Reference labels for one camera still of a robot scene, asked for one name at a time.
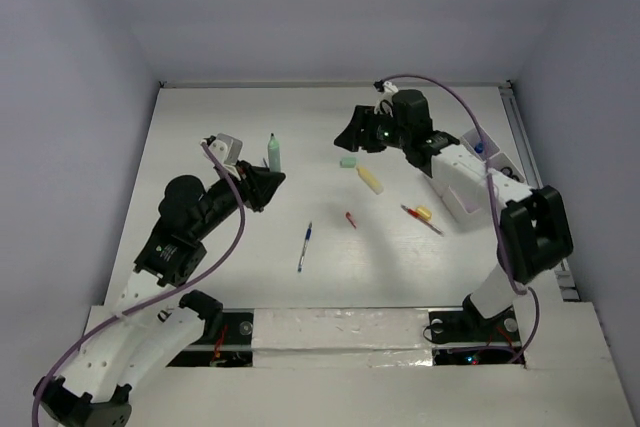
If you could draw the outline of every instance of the white table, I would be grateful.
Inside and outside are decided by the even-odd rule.
[[[423,89],[434,125],[453,135],[472,127],[447,93]],[[481,123],[520,165],[498,89],[459,89]],[[247,228],[232,257],[201,284],[229,308],[408,307],[459,305],[495,265],[495,235],[487,222],[458,226],[426,182],[395,149],[357,158],[382,182],[376,196],[355,170],[341,169],[333,139],[353,107],[374,103],[373,88],[161,90],[118,250],[107,303],[120,293],[132,261],[158,218],[165,185],[193,174],[217,180],[199,147],[218,132],[244,142],[242,158],[261,164],[270,132],[281,143],[287,179],[261,214],[248,212]],[[424,204],[444,238],[411,219],[400,203]],[[354,230],[345,212],[355,217]],[[235,236],[239,215],[205,240],[210,265]],[[302,274],[296,266],[309,221],[313,235]]]
[[[458,90],[485,130],[520,166],[498,89]],[[466,114],[448,94],[435,88],[423,91],[438,129],[453,135],[470,129]],[[270,318],[279,318],[280,311],[271,311],[277,308],[300,309],[304,318],[315,315],[304,310],[312,307],[459,305],[495,264],[490,225],[474,229],[456,225],[423,176],[398,151],[357,155],[383,183],[385,192],[380,196],[353,170],[338,167],[347,153],[334,147],[333,139],[347,125],[356,104],[372,104],[376,97],[371,88],[161,90],[106,304],[124,286],[133,259],[157,220],[157,204],[167,182],[180,174],[196,175],[206,184],[217,180],[201,154],[199,139],[218,132],[238,137],[244,142],[241,157],[259,164],[273,131],[281,143],[287,180],[265,212],[248,212],[239,250],[202,282],[200,290],[227,308],[264,309],[256,316]],[[400,203],[427,205],[446,236],[438,237],[409,218]],[[346,211],[354,215],[357,230],[344,218]],[[206,239],[209,254],[204,264],[211,264],[227,248],[237,220],[235,214]],[[314,223],[313,237],[304,271],[298,274],[296,264],[309,220]],[[326,362],[326,357],[313,356],[307,362],[295,355],[245,369],[165,369],[150,389],[133,399],[130,425],[506,427],[518,422],[520,427],[631,427],[592,306],[563,303],[553,272],[534,284],[542,301],[542,322],[527,353],[526,370],[518,366],[372,369],[361,362]],[[518,299],[515,308],[526,337],[532,324],[531,300]],[[94,308],[91,322],[107,310]],[[393,312],[394,322],[401,322],[397,318],[402,312],[407,313],[408,323],[421,319],[422,314],[407,309]],[[330,332],[331,325],[325,324]],[[300,347],[298,334],[303,329],[292,326],[287,334],[287,323],[277,327],[266,329],[266,334],[263,330],[261,346]],[[405,331],[410,334],[405,339],[407,349],[416,352],[429,348],[412,344],[419,327]],[[392,335],[398,330],[382,332]],[[345,347],[344,337],[333,340]],[[302,339],[302,345],[305,353],[314,354],[314,346],[330,351],[333,340],[325,334],[315,339],[311,335]],[[386,348],[391,339],[383,336],[376,342]]]

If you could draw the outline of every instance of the white panel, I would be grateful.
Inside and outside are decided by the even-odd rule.
[[[561,0],[121,0],[176,79],[365,79],[419,70],[503,80]]]
[[[435,88],[424,88],[434,125],[453,135],[469,130],[465,112]],[[460,88],[492,138],[518,159],[498,90]],[[496,264],[490,225],[459,226],[424,176],[402,152],[359,153],[382,182],[374,195],[354,169],[341,169],[346,151],[333,146],[353,107],[375,103],[373,88],[165,89],[152,120],[131,200],[107,302],[113,302],[157,220],[164,187],[175,176],[217,180],[200,138],[218,132],[244,142],[241,157],[260,164],[269,133],[281,144],[287,179],[260,214],[247,212],[240,247],[199,289],[227,308],[416,307],[460,305]],[[409,217],[400,204],[424,204],[440,237]],[[350,211],[358,229],[345,219]],[[313,235],[302,273],[298,257],[309,221]],[[238,214],[205,240],[211,265],[236,234]],[[549,284],[557,295],[557,286]]]
[[[137,399],[128,427],[174,427],[185,419],[237,427],[513,427],[514,419],[518,427],[635,425],[611,365],[172,368]]]
[[[430,348],[420,309],[258,309],[254,350],[400,350]]]

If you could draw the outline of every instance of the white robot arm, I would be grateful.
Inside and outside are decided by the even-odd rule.
[[[66,427],[124,426],[131,395],[186,346],[220,327],[222,304],[197,290],[186,292],[206,254],[201,241],[238,208],[229,182],[246,207],[261,212],[285,175],[239,161],[238,139],[218,134],[203,142],[229,180],[209,189],[188,175],[169,182],[160,218],[112,308],[115,317],[36,387],[36,400]],[[158,296],[163,299],[156,302]],[[163,311],[171,314],[159,315]]]
[[[422,92],[397,90],[390,82],[374,85],[382,93],[381,102],[376,106],[356,106],[349,125],[336,137],[334,145],[351,152],[401,149],[411,165],[452,186],[487,212],[491,213],[491,201],[495,201],[507,258],[501,258],[498,251],[498,264],[483,284],[464,299],[464,322],[453,328],[473,331],[496,322],[511,307],[518,295],[516,290],[522,291],[539,273],[554,268],[573,251],[560,194],[549,186],[534,189],[495,169],[487,170],[484,162],[461,146],[458,139],[434,130]],[[494,193],[491,201],[489,178]]]

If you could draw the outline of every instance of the white enclosure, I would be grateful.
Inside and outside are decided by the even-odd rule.
[[[132,425],[174,425],[175,419],[164,416],[162,409],[153,410],[167,390],[174,391],[179,413],[189,411],[189,399],[208,398],[205,394],[216,389],[224,393],[216,402],[203,402],[194,411],[197,418],[215,414],[219,419],[222,407],[244,394],[260,400],[227,423],[254,425],[260,418],[265,425],[313,425],[300,413],[305,410],[323,425],[340,425],[341,420],[350,425],[469,424],[466,411],[459,403],[447,404],[445,394],[468,389],[469,395],[481,394],[469,409],[480,412],[480,406],[489,405],[478,415],[494,418],[492,425],[507,425],[512,417],[491,402],[509,405],[523,425],[605,425],[607,413],[615,415],[607,417],[610,425],[630,425],[616,368],[639,418],[635,346],[640,333],[632,315],[640,308],[639,179],[633,141],[640,101],[635,79],[640,68],[640,0],[0,0],[0,12],[0,407],[6,425],[27,425],[36,382],[80,335],[90,307],[105,298],[108,304],[117,295],[130,256],[146,239],[148,230],[142,230],[153,224],[157,195],[169,177],[210,175],[197,138],[191,139],[197,119],[203,119],[203,135],[216,134],[213,124],[220,123],[224,127],[219,130],[244,137],[243,157],[252,162],[261,160],[266,139],[250,119],[277,121],[274,130],[282,132],[283,163],[292,169],[285,169],[289,178],[283,195],[263,214],[249,214],[247,248],[223,267],[218,283],[210,280],[210,288],[226,305],[457,305],[482,279],[482,272],[466,259],[476,252],[478,260],[494,259],[495,239],[488,225],[457,225],[398,152],[362,159],[389,187],[380,197],[357,177],[347,177],[355,173],[336,167],[341,154],[331,145],[334,128],[346,124],[355,103],[374,98],[370,82],[401,71],[464,84],[461,92],[520,167],[527,140],[518,133],[513,136],[518,110],[508,109],[511,117],[501,110],[497,88],[512,86],[542,181],[562,192],[576,247],[569,265],[583,302],[562,303],[552,273],[537,281],[552,303],[544,304],[550,310],[543,309],[539,340],[532,345],[534,372],[512,366],[487,371],[482,366],[485,373],[493,372],[492,385],[486,388],[482,369],[461,375],[429,368],[428,376],[405,369],[357,374],[328,369],[316,390],[305,390],[301,371],[273,369],[277,372],[270,377],[263,369],[245,374],[234,369],[235,374],[224,374],[224,390],[222,378],[210,375],[215,369],[170,369],[137,400],[142,410]],[[312,89],[327,82],[333,88]],[[205,84],[264,89],[168,88]],[[296,88],[271,88],[274,85]],[[426,92],[434,119],[446,125],[445,130],[455,135],[469,130],[451,99],[435,89]],[[234,107],[224,110],[220,104]],[[287,149],[304,140],[294,126],[309,119],[318,125],[309,142],[320,153],[305,160],[300,149]],[[167,136],[166,144],[158,133]],[[325,136],[331,138],[321,147]],[[150,145],[157,147],[155,152]],[[163,158],[174,162],[158,173]],[[343,186],[348,195],[332,200]],[[304,189],[316,200],[305,199]],[[446,231],[444,240],[429,237],[407,218],[397,206],[405,199],[432,208]],[[333,202],[335,212],[324,209],[323,202]],[[345,236],[356,234],[338,215],[347,203],[350,209],[355,206],[354,215],[363,216],[367,227],[359,228],[359,237],[341,240],[342,229]],[[385,224],[387,210],[392,221]],[[279,214],[288,219],[283,232],[264,237],[261,232]],[[307,214],[314,217],[317,230],[300,277],[294,270],[311,220]],[[229,240],[233,222],[214,233],[220,245],[208,245],[208,260]],[[324,269],[313,252],[320,248],[323,260],[330,262]],[[259,252],[266,252],[268,271],[247,270]],[[399,264],[399,270],[384,270],[387,264]],[[234,278],[230,272],[239,269],[245,269],[247,278],[258,276],[260,284]],[[467,275],[456,276],[459,272]],[[422,302],[423,296],[433,302]],[[520,299],[516,305],[525,328],[530,328],[528,302]],[[92,312],[94,320],[104,314],[98,307]],[[569,325],[573,330],[566,330]],[[294,360],[270,362],[290,366]],[[199,386],[199,393],[189,386]],[[333,410],[332,405],[314,404],[330,390]],[[390,390],[398,393],[397,416],[385,410]],[[261,397],[265,391],[268,395]],[[418,391],[429,400],[423,403]],[[349,392],[357,393],[351,403],[345,400]],[[513,396],[504,400],[514,392],[518,399],[531,395],[531,402]],[[290,400],[289,410],[279,407],[285,400]],[[365,414],[371,402],[376,406]],[[551,414],[536,408],[547,402]],[[42,425],[47,425],[44,418],[42,413]]]

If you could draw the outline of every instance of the purple cable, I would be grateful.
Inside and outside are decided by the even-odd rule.
[[[124,316],[133,315],[142,309],[145,309],[151,305],[157,304],[158,302],[162,302],[163,300],[166,300],[169,297],[172,297],[174,295],[179,294],[180,292],[184,292],[185,290],[190,289],[195,284],[200,282],[202,279],[211,275],[218,267],[220,267],[223,264],[223,262],[229,258],[229,256],[233,253],[238,243],[240,242],[240,238],[244,233],[244,225],[245,225],[244,204],[242,203],[242,197],[240,196],[240,192],[238,191],[238,188],[236,187],[233,179],[231,178],[227,170],[220,163],[220,161],[216,159],[214,155],[211,153],[211,150],[209,150],[209,147],[207,146],[207,144],[203,142],[201,145],[205,154],[207,154],[207,157],[209,157],[211,162],[213,162],[213,164],[215,165],[215,168],[218,174],[224,180],[226,180],[227,183],[229,184],[229,187],[231,188],[231,192],[233,193],[233,196],[236,198],[236,202],[238,203],[238,210],[240,211],[240,225],[238,226],[238,233],[236,234],[236,237],[233,239],[233,242],[231,243],[227,251],[224,254],[222,254],[222,256],[218,259],[218,261],[215,264],[213,264],[211,267],[205,270],[202,274],[190,280],[186,284],[178,287],[175,290],[164,292],[160,295],[147,299],[144,302],[136,304],[133,307],[123,310],[122,315]],[[31,408],[32,427],[40,426],[40,423],[38,422],[38,408],[40,407],[40,402],[42,400],[42,395],[44,394],[44,389],[49,384],[49,382],[53,379],[53,376],[56,374],[56,372],[64,365],[64,363],[69,359],[69,357],[71,357],[75,352],[77,352],[80,349],[82,344],[84,344],[87,340],[89,340],[91,337],[96,335],[98,332],[103,331],[104,329],[106,329],[107,327],[109,327],[110,325],[114,324],[117,321],[118,321],[118,317],[114,315],[113,317],[110,317],[104,322],[95,326],[89,332],[87,332],[82,337],[80,337],[80,339],[78,339],[71,347],[69,347],[69,349],[67,349],[67,351],[64,354],[62,354],[62,357],[60,357],[58,361],[55,364],[53,364],[53,367],[51,367],[49,372],[47,372],[47,374],[43,377],[42,381],[38,385],[38,388],[36,389],[36,392],[34,394],[33,406]]]
[[[437,85],[441,89],[444,89],[449,94],[451,94],[453,96],[453,98],[456,99],[460,103],[460,105],[462,105],[464,110],[467,111],[467,114],[469,114],[469,117],[471,118],[471,122],[473,122],[473,125],[474,125],[476,131],[478,132],[478,137],[480,138],[480,142],[482,142],[482,144],[485,147],[487,145],[489,145],[489,143],[487,142],[487,138],[484,135],[484,132],[483,132],[482,128],[480,128],[480,123],[478,122],[478,118],[472,112],[471,108],[467,105],[467,103],[464,101],[464,99],[462,97],[460,97],[451,87],[448,87],[447,85],[443,84],[442,82],[439,82],[439,81],[437,81],[435,79],[432,79],[431,77],[426,77],[424,75],[416,75],[416,74],[390,75],[388,77],[380,79],[380,82],[387,82],[389,80],[395,80],[395,79],[400,79],[400,78],[411,78],[411,79],[426,80],[427,82],[431,82],[432,84]],[[516,282],[513,279],[513,269],[511,267],[511,263],[509,262],[509,257],[507,256],[507,251],[506,251],[506,248],[504,246],[504,241],[502,239],[502,232],[500,231],[500,219],[498,218],[498,205],[497,205],[498,202],[496,200],[496,194],[494,192],[493,176],[489,175],[489,162],[488,162],[489,159],[487,157],[486,149],[483,150],[482,157],[484,159],[484,168],[485,168],[485,172],[487,174],[487,190],[489,191],[489,205],[491,206],[491,209],[490,209],[491,210],[491,219],[493,220],[493,229],[494,229],[494,231],[496,233],[496,238],[498,240],[498,251],[500,252],[500,256],[501,256],[501,258],[503,260],[503,263],[504,263],[504,266],[503,266],[504,267],[504,271],[507,274],[507,278],[509,279],[509,284],[511,285],[511,288],[513,289],[513,291],[518,295],[526,295],[527,294],[527,290],[528,290],[529,292],[531,292],[531,295],[533,296],[533,301],[534,301],[534,304],[535,304],[535,320],[534,320],[534,323],[533,323],[533,328],[531,329],[531,335],[529,336],[527,341],[524,343],[524,345],[520,349],[520,352],[518,352],[518,354],[516,354],[509,361],[509,363],[513,363],[513,362],[515,362],[516,360],[518,360],[522,356],[522,354],[524,353],[525,349],[527,347],[529,347],[529,345],[531,344],[531,341],[533,340],[533,337],[536,335],[536,332],[538,331],[538,325],[540,324],[540,302],[538,301],[537,294],[535,293],[535,291],[531,287],[529,287],[527,290],[522,290],[516,285]]]

